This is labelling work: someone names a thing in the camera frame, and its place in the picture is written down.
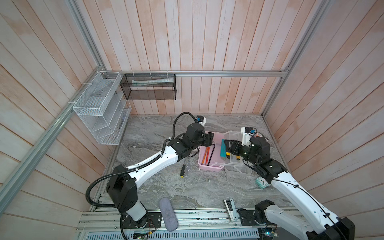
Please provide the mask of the red handled screwdriver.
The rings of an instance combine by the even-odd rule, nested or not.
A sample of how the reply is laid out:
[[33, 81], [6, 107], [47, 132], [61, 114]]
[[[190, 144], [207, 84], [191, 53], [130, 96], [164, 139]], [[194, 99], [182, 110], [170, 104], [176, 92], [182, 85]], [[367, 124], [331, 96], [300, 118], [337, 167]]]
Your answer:
[[208, 152], [208, 155], [207, 155], [207, 158], [206, 158], [206, 161], [205, 161], [205, 166], [207, 165], [207, 161], [209, 159], [209, 155], [210, 155], [210, 150], [211, 150], [211, 147], [208, 147], [209, 148], [209, 152]]

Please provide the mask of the teal handled tool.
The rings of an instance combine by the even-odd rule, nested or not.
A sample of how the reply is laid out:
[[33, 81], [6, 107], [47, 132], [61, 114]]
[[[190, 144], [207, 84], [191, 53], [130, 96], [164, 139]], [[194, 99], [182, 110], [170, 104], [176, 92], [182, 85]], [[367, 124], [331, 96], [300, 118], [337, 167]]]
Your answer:
[[221, 157], [223, 160], [226, 159], [226, 144], [225, 144], [225, 139], [222, 139], [222, 141], [221, 141], [220, 157]]

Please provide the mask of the orange handled screwdriver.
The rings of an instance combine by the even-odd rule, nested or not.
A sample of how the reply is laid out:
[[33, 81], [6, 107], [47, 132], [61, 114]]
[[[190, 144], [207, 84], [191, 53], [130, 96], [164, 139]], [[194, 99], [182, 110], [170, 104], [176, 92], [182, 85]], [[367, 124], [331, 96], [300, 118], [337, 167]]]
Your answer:
[[205, 165], [205, 161], [206, 161], [208, 152], [209, 152], [209, 148], [206, 147], [206, 149], [205, 149], [205, 153], [204, 153], [203, 158], [202, 158], [202, 165]]

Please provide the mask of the pink plastic tool box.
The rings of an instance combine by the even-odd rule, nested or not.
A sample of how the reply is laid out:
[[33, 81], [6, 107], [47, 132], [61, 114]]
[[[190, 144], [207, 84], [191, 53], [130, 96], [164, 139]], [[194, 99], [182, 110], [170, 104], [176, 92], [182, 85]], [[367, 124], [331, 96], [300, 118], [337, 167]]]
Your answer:
[[257, 135], [256, 128], [243, 127], [239, 132], [214, 133], [210, 147], [200, 147], [198, 166], [201, 170], [220, 172], [225, 170], [230, 175], [248, 175], [251, 170], [243, 163], [243, 158], [227, 151], [225, 140], [236, 140], [242, 145], [250, 145], [251, 137]]

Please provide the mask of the black yellow stubby screwdriver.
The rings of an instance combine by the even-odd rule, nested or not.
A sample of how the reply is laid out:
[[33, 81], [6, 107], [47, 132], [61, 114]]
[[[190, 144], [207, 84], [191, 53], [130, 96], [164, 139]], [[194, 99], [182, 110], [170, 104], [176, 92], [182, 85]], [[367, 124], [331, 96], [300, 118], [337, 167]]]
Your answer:
[[230, 162], [238, 162], [241, 160], [241, 157], [240, 156], [236, 156], [230, 152], [226, 152], [226, 158], [230, 161]]

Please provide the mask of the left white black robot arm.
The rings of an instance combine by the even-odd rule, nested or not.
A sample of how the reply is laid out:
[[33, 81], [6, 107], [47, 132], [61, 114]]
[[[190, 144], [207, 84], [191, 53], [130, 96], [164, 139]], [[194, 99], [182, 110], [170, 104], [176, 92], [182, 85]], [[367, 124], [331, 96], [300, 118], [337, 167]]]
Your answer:
[[[185, 133], [176, 136], [176, 123], [180, 117], [188, 115], [194, 122], [187, 127]], [[142, 162], [127, 168], [118, 166], [113, 173], [100, 177], [89, 185], [86, 190], [86, 201], [98, 208], [116, 208], [122, 216], [129, 216], [137, 223], [147, 220], [148, 211], [139, 201], [138, 188], [153, 175], [179, 161], [193, 157], [193, 151], [199, 147], [213, 144], [214, 134], [205, 131], [206, 118], [192, 113], [183, 112], [173, 122], [172, 137], [163, 142], [162, 149]], [[91, 190], [100, 182], [108, 180], [107, 193], [112, 204], [99, 204], [91, 199]]]

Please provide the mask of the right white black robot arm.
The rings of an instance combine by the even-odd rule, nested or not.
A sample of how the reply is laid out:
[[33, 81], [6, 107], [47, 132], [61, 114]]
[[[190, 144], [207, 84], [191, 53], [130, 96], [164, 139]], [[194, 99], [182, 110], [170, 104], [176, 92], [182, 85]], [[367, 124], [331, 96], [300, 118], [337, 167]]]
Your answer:
[[265, 137], [251, 137], [249, 143], [224, 140], [227, 155], [233, 155], [255, 171], [265, 182], [279, 190], [304, 216], [300, 219], [264, 200], [255, 206], [259, 225], [275, 224], [300, 240], [353, 240], [356, 226], [347, 217], [340, 218], [306, 191], [280, 162], [271, 158]]

